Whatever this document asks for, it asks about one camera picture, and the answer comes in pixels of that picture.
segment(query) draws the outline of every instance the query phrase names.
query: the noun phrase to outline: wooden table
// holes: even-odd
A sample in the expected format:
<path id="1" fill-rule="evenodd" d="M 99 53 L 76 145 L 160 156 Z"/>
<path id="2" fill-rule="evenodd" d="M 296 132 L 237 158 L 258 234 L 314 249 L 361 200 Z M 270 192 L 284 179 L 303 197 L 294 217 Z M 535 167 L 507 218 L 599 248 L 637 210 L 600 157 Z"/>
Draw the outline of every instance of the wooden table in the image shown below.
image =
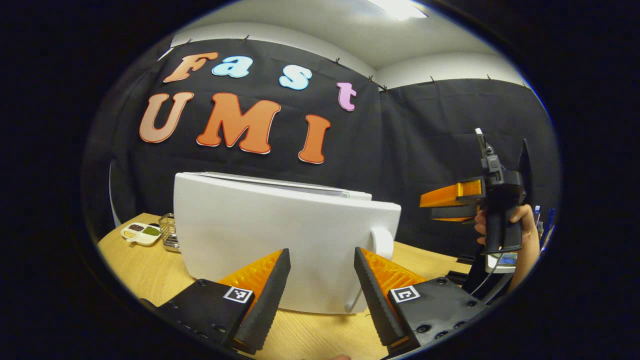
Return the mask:
<path id="1" fill-rule="evenodd" d="M 191 285 L 196 279 L 187 273 L 178 252 L 164 249 L 158 240 L 146 247 L 129 243 L 120 230 L 132 222 L 157 223 L 159 216 L 141 214 L 111 231 L 98 248 L 105 262 L 133 295 L 160 306 Z M 467 274 L 470 265 L 456 258 L 395 243 L 393 262 L 425 279 L 447 275 L 449 270 Z M 387 348 L 380 344 L 369 310 L 359 314 L 324 315 L 279 309 L 256 359 L 327 360 L 347 354 L 354 360 L 381 359 Z"/>

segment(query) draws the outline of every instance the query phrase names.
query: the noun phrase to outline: wire rack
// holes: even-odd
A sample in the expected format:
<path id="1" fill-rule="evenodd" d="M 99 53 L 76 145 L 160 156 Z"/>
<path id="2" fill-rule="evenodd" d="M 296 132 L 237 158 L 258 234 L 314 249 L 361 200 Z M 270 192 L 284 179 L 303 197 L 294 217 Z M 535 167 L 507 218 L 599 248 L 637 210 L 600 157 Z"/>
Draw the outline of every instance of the wire rack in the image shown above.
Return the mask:
<path id="1" fill-rule="evenodd" d="M 178 236 L 175 234 L 175 219 L 173 214 L 164 214 L 158 219 L 160 225 L 162 243 L 164 248 L 169 251 L 180 252 L 180 244 Z"/>

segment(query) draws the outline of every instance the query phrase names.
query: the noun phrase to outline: black backdrop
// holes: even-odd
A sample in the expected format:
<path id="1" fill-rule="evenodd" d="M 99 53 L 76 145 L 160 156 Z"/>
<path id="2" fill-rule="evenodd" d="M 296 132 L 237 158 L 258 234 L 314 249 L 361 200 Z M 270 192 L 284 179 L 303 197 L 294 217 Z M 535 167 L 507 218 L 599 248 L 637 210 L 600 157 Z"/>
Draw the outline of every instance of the black backdrop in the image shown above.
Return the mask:
<path id="1" fill-rule="evenodd" d="M 420 195 L 480 176 L 480 127 L 506 168 L 516 170 L 526 138 L 531 151 L 531 204 L 542 219 L 557 208 L 561 167 L 554 130 L 531 90 L 489 79 L 438 80 L 380 93 L 386 200 L 402 206 L 396 240 L 443 254 L 473 256 L 472 224 L 429 220 Z"/>
<path id="2" fill-rule="evenodd" d="M 163 43 L 153 54 L 166 49 Z M 163 82 L 183 57 L 211 52 L 217 52 L 218 58 L 206 61 L 188 78 Z M 253 59 L 249 74 L 242 78 L 212 75 L 211 69 L 228 56 Z M 306 89 L 279 85 L 282 69 L 289 64 L 312 71 Z M 473 225 L 429 220 L 429 210 L 419 208 L 419 198 L 481 174 L 476 127 L 487 134 L 507 168 L 517 167 L 522 139 L 527 138 L 535 186 L 532 204 L 541 205 L 543 214 L 558 205 L 561 169 L 556 139 L 542 105 L 524 86 L 453 79 L 378 92 L 376 83 L 313 53 L 239 39 L 180 45 L 160 61 L 147 59 L 146 66 L 135 68 L 139 72 L 135 81 L 117 84 L 120 96 L 104 103 L 90 136 L 84 186 L 91 197 L 87 205 L 90 222 L 99 227 L 98 238 L 115 226 L 111 204 L 121 221 L 141 212 L 169 213 L 177 172 L 217 171 L 368 192 L 374 200 L 402 206 L 397 241 L 452 256 L 473 255 L 477 248 Z M 357 91 L 351 100 L 354 111 L 339 106 L 339 81 L 351 83 Z M 148 98 L 178 92 L 193 92 L 194 98 L 186 103 L 173 134 L 160 143 L 144 142 L 138 129 Z M 196 143 L 214 107 L 211 97 L 218 92 L 238 95 L 242 113 L 260 100 L 281 105 L 269 132 L 270 153 L 241 151 L 237 144 L 206 147 Z M 172 104 L 170 98 L 160 107 L 156 127 L 162 127 Z M 310 114 L 331 122 L 322 164 L 298 159 L 307 135 L 305 116 Z"/>

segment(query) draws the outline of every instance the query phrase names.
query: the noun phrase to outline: pink letter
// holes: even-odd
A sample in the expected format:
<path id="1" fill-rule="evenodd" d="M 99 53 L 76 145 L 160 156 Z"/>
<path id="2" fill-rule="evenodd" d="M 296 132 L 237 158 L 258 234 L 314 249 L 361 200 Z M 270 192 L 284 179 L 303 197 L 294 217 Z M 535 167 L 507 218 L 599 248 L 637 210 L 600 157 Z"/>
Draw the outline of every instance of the pink letter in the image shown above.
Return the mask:
<path id="1" fill-rule="evenodd" d="M 338 93 L 340 107 L 346 111 L 355 110 L 355 105 L 351 103 L 351 96 L 355 97 L 357 93 L 351 88 L 351 83 L 338 83 L 337 85 L 340 88 L 340 93 Z"/>

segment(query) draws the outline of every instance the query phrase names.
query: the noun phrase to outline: orange gripper pad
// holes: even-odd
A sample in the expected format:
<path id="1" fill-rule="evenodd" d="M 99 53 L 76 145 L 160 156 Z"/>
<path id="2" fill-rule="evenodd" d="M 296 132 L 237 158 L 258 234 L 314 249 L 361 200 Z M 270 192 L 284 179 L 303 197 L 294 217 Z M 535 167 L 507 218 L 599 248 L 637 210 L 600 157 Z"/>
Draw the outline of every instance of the orange gripper pad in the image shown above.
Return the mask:
<path id="1" fill-rule="evenodd" d="M 262 259 L 259 259 L 258 261 L 254 261 L 233 274 L 226 276 L 224 279 L 218 281 L 218 283 L 227 286 L 235 286 L 236 288 L 253 290 L 255 298 L 247 311 L 247 313 L 250 313 L 255 302 L 260 298 L 264 285 L 267 283 L 267 279 L 269 279 L 269 275 L 271 275 L 271 271 L 273 270 L 273 267 L 276 261 L 278 261 L 281 253 L 282 250 L 278 250 Z"/>
<path id="2" fill-rule="evenodd" d="M 471 220 L 473 219 L 472 217 L 468 217 L 468 218 L 435 218 L 432 220 L 439 220 L 439 221 L 467 221 L 467 220 Z"/>
<path id="3" fill-rule="evenodd" d="M 420 196 L 420 207 L 432 208 L 437 206 L 462 205 L 456 201 L 457 197 L 481 194 L 482 182 L 480 179 L 457 183 L 422 194 L 422 196 Z"/>
<path id="4" fill-rule="evenodd" d="M 387 304 L 389 304 L 389 308 L 391 308 L 394 313 L 396 313 L 396 310 L 394 310 L 394 307 L 389 301 L 389 290 L 404 288 L 405 286 L 415 285 L 426 281 L 425 278 L 401 267 L 391 260 L 387 260 L 382 256 L 363 248 L 360 248 L 360 250 L 367 260 L 371 272 L 376 277 L 378 286 L 380 287 L 382 294 L 385 296 Z"/>

